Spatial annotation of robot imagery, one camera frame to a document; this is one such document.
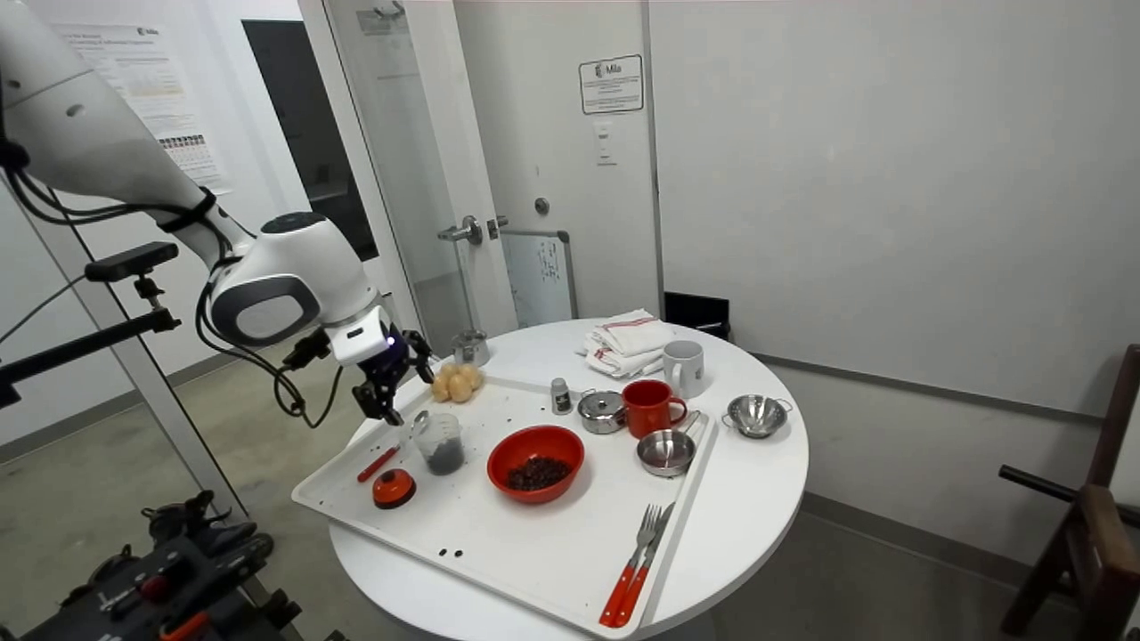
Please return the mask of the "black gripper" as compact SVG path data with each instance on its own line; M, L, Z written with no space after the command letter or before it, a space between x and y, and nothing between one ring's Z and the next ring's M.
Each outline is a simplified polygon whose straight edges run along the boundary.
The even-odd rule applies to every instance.
M434 386L432 347L419 332L396 332L384 340L376 358L361 363L363 383L351 389L351 398L368 418L390 429L406 423L390 407L406 376L416 376L424 386Z

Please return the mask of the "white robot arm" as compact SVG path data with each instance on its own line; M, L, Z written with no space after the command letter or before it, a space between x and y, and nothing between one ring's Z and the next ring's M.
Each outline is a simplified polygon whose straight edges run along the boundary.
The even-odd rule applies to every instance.
M99 225L149 215L206 266L193 323L235 359L289 376L330 358L363 383L363 418L397 423L396 392L409 372L434 377L432 347L401 332L361 252L336 220L294 211L260 233L186 175L142 119L25 0L0 0L3 180L46 225Z

